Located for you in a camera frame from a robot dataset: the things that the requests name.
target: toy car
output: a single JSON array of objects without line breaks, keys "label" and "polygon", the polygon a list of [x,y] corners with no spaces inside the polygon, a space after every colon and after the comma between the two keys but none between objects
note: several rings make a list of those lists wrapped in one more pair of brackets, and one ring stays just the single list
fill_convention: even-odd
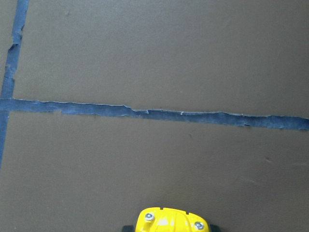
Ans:
[{"label": "toy car", "polygon": [[[134,227],[124,226],[122,232],[134,232]],[[141,211],[135,232],[220,232],[220,228],[193,213],[152,207]]]}]

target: vertical blue tape line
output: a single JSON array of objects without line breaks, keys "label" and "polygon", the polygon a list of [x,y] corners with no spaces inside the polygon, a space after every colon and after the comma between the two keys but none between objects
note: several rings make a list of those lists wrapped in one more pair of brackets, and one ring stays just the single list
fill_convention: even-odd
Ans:
[{"label": "vertical blue tape line", "polygon": [[[1,98],[10,99],[13,97],[14,90],[14,73],[16,72],[19,58],[20,45],[22,40],[22,29],[26,21],[26,13],[28,8],[28,0],[18,0],[14,24],[12,29],[13,44],[8,50],[8,55],[5,64],[5,73],[1,89]],[[4,142],[6,129],[9,120],[9,111],[0,111],[0,167],[2,162],[2,154],[4,150]]]}]

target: gray floor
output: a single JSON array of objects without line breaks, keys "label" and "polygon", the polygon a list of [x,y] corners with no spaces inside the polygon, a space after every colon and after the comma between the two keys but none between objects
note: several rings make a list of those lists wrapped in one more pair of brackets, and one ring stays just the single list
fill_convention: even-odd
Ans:
[{"label": "gray floor", "polygon": [[[2,76],[15,6],[1,2]],[[14,97],[308,118],[308,10],[307,1],[31,0]],[[1,231],[119,232],[162,206],[223,232],[306,232],[308,138],[11,111]]]}]

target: blue tape strip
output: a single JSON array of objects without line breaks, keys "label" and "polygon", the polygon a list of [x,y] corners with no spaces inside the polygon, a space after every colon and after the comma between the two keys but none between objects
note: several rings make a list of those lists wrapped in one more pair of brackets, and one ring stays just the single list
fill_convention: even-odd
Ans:
[{"label": "blue tape strip", "polygon": [[[21,31],[26,21],[26,13],[28,8],[28,0],[18,0],[14,24],[12,29],[13,44],[8,50],[5,65],[5,73],[2,82],[1,98],[9,99],[13,96],[14,89],[14,73],[16,72],[19,58],[22,34]],[[9,119],[9,111],[0,111],[0,167],[2,162],[2,154],[4,149],[6,128]]]},{"label": "blue tape strip", "polygon": [[214,123],[233,126],[266,127],[277,129],[309,130],[309,119],[295,116],[251,116],[225,112],[181,112],[169,110],[134,110],[125,105],[91,103],[0,100],[0,110],[53,112],[67,115],[129,116],[145,119]]}]

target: black wheel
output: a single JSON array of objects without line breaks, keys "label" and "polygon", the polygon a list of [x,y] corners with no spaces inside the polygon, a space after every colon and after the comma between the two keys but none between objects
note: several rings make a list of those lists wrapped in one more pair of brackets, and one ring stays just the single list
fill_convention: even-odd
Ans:
[{"label": "black wheel", "polygon": [[211,225],[211,224],[210,224],[209,227],[211,228],[211,232],[221,232],[219,226]]},{"label": "black wheel", "polygon": [[134,232],[133,226],[124,226],[121,232]]}]

